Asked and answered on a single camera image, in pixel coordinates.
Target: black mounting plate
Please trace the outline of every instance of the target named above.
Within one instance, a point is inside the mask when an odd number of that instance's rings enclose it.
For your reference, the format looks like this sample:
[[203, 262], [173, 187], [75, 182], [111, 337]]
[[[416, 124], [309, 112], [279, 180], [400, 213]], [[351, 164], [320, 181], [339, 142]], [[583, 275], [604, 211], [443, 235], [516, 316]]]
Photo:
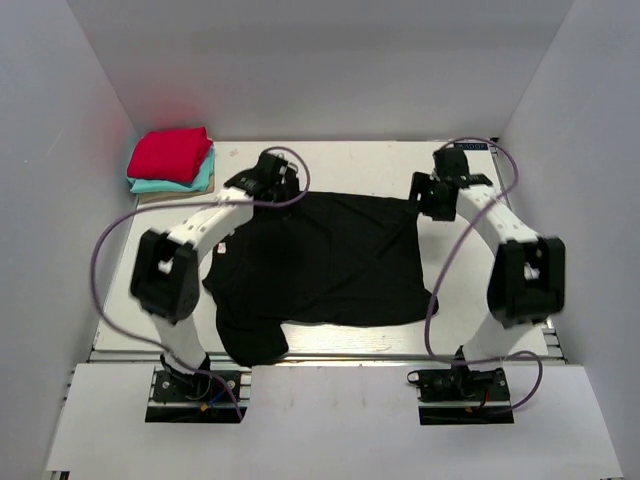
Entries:
[[418, 407], [420, 425], [508, 425], [515, 423], [513, 412], [504, 407], [482, 407], [469, 411], [462, 407]]
[[[221, 376], [227, 382], [227, 385], [229, 385], [230, 387], [233, 385], [233, 388], [231, 388], [231, 391], [233, 392], [236, 398], [239, 398], [240, 377], [242, 375], [241, 372], [237, 370], [223, 370], [223, 371], [215, 371], [213, 373]], [[176, 380], [171, 378], [169, 373], [167, 373], [164, 370], [161, 370], [156, 374], [156, 381], [153, 385], [152, 399], [158, 403], [165, 403], [165, 404], [193, 402], [193, 401], [204, 403], [212, 399], [216, 395], [218, 395], [223, 390], [223, 386], [220, 385], [220, 382], [212, 378], [209, 391], [205, 395], [203, 395], [201, 398], [196, 399], [196, 398], [189, 398], [185, 396], [184, 392], [180, 390], [179, 386], [180, 385], [176, 382]], [[229, 397], [228, 394], [222, 395], [219, 401], [221, 402], [230, 401], [228, 397]]]
[[478, 402], [482, 403], [485, 396], [491, 402], [508, 402], [511, 400], [509, 385], [502, 368], [491, 372], [469, 371], [467, 375], [472, 381], [464, 382], [463, 388], [438, 388], [446, 385], [454, 379], [452, 370], [420, 370], [419, 381], [416, 384], [420, 388], [420, 401], [422, 402]]

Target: white enclosure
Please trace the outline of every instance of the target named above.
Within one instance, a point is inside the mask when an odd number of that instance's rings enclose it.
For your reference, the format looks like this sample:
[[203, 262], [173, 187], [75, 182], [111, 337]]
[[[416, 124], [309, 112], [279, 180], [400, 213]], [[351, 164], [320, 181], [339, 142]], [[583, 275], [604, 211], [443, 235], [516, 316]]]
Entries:
[[126, 152], [204, 124], [216, 140], [500, 137], [515, 211], [568, 247], [562, 346], [640, 478], [638, 19], [634, 0], [0, 2], [0, 476], [41, 478], [98, 323], [91, 248], [134, 204]]

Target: stack of folded clothes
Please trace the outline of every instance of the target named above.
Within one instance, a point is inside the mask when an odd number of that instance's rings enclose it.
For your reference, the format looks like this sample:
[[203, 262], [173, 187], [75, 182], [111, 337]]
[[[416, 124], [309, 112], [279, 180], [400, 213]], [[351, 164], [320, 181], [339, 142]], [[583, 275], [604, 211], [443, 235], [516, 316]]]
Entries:
[[214, 156], [204, 127], [148, 133], [127, 168], [131, 192], [142, 203], [212, 192]]

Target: white table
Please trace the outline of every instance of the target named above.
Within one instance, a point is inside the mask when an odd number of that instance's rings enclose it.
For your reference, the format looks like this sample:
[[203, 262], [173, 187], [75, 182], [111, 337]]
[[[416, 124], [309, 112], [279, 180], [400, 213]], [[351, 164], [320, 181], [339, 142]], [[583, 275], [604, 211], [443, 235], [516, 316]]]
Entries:
[[[218, 142], [216, 148], [216, 189], [238, 171], [255, 165], [262, 150], [285, 145], [298, 152], [311, 169], [311, 189], [380, 197], [407, 198], [415, 171], [431, 172], [431, 153], [438, 142]], [[468, 151], [472, 173], [484, 173], [495, 184], [498, 174], [490, 152]], [[205, 201], [213, 194], [198, 197]], [[173, 200], [172, 203], [184, 202]], [[122, 257], [115, 270], [106, 299], [107, 313], [120, 325], [139, 334], [157, 338], [148, 315], [129, 295], [129, 283], [140, 236], [149, 228], [163, 230], [182, 221], [194, 210], [167, 210], [134, 218]], [[446, 255], [466, 225], [464, 219], [437, 223], [420, 217], [418, 237], [424, 284], [431, 289]], [[200, 268], [208, 273], [211, 255]], [[440, 313], [432, 322], [432, 344], [441, 354], [453, 354], [475, 332], [487, 312], [486, 288], [493, 256], [475, 232], [467, 239], [440, 292]], [[215, 326], [216, 306], [202, 289], [194, 312], [200, 340], [208, 352], [224, 355]], [[409, 325], [356, 328], [335, 325], [284, 324], [290, 355], [415, 358], [426, 355], [424, 322]], [[146, 344], [122, 337], [100, 323], [94, 347], [96, 352], [154, 352]], [[527, 349], [547, 354], [541, 329], [526, 335], [515, 350]]]
[[[257, 367], [240, 425], [145, 423], [152, 365], [78, 365], [47, 469], [73, 480], [618, 477], [580, 366], [545, 368], [513, 425], [418, 423], [408, 366]], [[514, 398], [535, 367], [507, 365]]]

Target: white backdrop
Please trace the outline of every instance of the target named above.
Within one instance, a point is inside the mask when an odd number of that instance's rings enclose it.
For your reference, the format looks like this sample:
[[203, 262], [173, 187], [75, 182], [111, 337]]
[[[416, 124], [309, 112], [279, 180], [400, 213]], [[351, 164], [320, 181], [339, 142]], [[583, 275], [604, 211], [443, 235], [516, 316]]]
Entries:
[[[2, 478], [41, 478], [69, 375], [96, 329], [93, 243], [133, 204], [121, 154], [133, 141], [66, 3], [0, 1]], [[114, 237], [99, 269], [103, 293]]]
[[69, 0], [140, 133], [497, 136], [572, 0]]

